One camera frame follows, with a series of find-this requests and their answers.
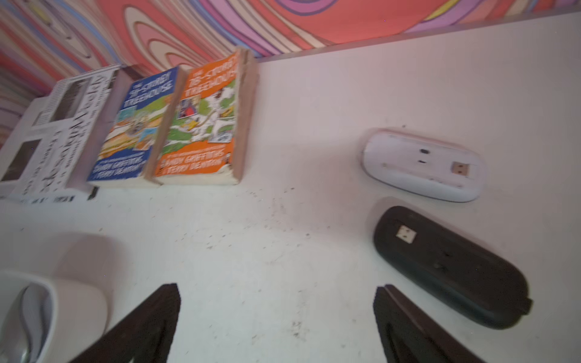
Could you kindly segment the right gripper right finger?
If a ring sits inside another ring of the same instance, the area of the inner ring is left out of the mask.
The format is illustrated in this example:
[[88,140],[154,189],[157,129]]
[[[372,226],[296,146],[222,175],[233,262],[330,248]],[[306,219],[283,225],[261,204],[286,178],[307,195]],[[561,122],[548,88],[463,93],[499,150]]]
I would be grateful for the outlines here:
[[373,311],[388,362],[484,362],[391,284],[377,288]]

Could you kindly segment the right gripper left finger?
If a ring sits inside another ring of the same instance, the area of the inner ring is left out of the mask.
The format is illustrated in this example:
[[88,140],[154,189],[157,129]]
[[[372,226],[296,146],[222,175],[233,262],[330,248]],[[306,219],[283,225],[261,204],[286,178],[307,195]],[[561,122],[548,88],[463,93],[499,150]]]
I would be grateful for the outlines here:
[[179,319],[178,285],[163,284],[73,362],[166,362]]

